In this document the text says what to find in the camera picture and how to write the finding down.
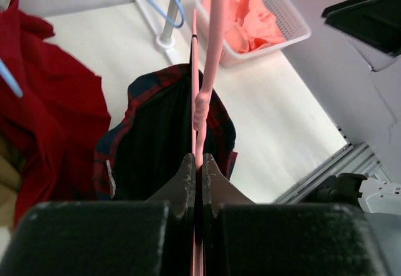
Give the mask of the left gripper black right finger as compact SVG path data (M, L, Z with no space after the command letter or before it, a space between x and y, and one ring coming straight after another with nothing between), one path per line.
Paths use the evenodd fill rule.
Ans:
M201 237L204 275L216 274L216 230L212 225L221 205L254 204L221 173L212 154L204 154L201 170Z

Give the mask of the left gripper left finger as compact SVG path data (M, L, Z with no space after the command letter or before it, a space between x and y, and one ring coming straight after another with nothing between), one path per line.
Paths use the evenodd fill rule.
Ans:
M194 243L196 166L193 154L186 154L176 174L148 201L169 202L175 220L169 223L163 249L164 275L190 275Z

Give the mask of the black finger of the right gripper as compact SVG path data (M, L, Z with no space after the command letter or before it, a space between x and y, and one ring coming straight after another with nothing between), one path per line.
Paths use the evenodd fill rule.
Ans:
M322 17L382 53L400 55L400 0L346 0L325 8Z

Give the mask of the red plaid skirt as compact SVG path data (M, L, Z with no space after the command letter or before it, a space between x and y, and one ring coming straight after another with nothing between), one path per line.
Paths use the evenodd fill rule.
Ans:
M100 200L146 200L191 153L191 65L142 75L127 89L123 120L95 149L93 182Z

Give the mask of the pink hanger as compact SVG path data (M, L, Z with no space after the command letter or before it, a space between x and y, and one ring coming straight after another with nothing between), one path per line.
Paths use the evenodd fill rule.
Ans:
M202 165L204 142L207 133L207 115L224 42L224 22L229 0L211 0L209 40L202 84L199 83L196 17L192 27L192 152L195 157L194 241L191 275L204 275L202 245Z

